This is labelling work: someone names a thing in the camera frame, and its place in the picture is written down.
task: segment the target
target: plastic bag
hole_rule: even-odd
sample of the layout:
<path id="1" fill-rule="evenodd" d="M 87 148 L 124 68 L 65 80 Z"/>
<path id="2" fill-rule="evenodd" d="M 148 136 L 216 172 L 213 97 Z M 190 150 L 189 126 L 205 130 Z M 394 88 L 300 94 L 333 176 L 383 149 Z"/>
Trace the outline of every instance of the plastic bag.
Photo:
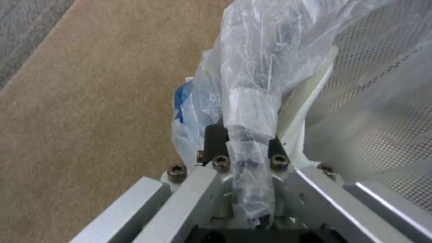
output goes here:
<path id="1" fill-rule="evenodd" d="M 192 167 L 204 129 L 223 118 L 233 172 L 233 227 L 267 227 L 274 191 L 267 158 L 282 95 L 326 62 L 335 36 L 389 0 L 236 0 L 178 105 L 173 142 Z"/>

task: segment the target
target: gray carpet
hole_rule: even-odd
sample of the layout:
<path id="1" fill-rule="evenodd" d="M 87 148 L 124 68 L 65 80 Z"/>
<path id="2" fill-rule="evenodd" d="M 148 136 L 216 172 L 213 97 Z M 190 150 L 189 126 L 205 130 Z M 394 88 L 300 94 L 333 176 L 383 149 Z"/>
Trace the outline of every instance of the gray carpet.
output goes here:
<path id="1" fill-rule="evenodd" d="M 17 72 L 73 1 L 0 1 L 0 88 Z"/>

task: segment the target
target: metal mesh panel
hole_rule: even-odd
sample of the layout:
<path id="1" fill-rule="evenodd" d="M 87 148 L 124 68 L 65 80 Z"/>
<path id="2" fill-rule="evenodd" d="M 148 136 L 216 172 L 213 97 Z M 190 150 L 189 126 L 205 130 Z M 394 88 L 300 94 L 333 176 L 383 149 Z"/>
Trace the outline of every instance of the metal mesh panel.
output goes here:
<path id="1" fill-rule="evenodd" d="M 383 183 L 415 205 L 432 214 L 432 171 L 429 174 L 407 174 Z"/>
<path id="2" fill-rule="evenodd" d="M 374 89 L 383 77 L 417 55 L 419 40 L 432 30 L 431 12 L 429 0 L 400 0 L 341 33 L 335 40 L 340 52 L 333 74 L 311 107 L 307 128 L 364 90 Z M 371 124 L 351 144 L 319 153 L 314 150 L 320 148 L 306 144 L 305 153 L 332 163 L 348 181 L 432 157 L 432 82 L 393 97 L 370 114 L 376 117 L 368 118 Z M 323 156 L 329 153 L 337 156 Z"/>

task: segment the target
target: bolt head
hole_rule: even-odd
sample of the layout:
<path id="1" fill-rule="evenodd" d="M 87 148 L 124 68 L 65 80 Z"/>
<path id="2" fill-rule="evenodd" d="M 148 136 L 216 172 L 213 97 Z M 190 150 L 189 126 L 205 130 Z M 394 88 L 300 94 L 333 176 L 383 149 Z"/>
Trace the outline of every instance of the bolt head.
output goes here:
<path id="1" fill-rule="evenodd" d="M 336 179 L 337 173 L 331 164 L 320 163 L 319 165 L 317 165 L 317 169 L 322 171 L 322 173 L 324 173 L 326 176 L 330 177 L 332 180 Z"/>
<path id="2" fill-rule="evenodd" d="M 186 179 L 187 168 L 183 164 L 174 164 L 167 170 L 168 179 L 173 183 L 181 183 Z"/>
<path id="3" fill-rule="evenodd" d="M 226 173 L 229 171 L 231 161 L 228 156 L 218 155 L 212 159 L 212 166 L 219 173 Z"/>
<path id="4" fill-rule="evenodd" d="M 275 172 L 282 172 L 288 169 L 289 159 L 284 154 L 275 154 L 270 158 L 270 168 Z"/>
<path id="5" fill-rule="evenodd" d="M 197 163 L 202 164 L 204 162 L 204 151 L 198 150 L 197 151 Z"/>

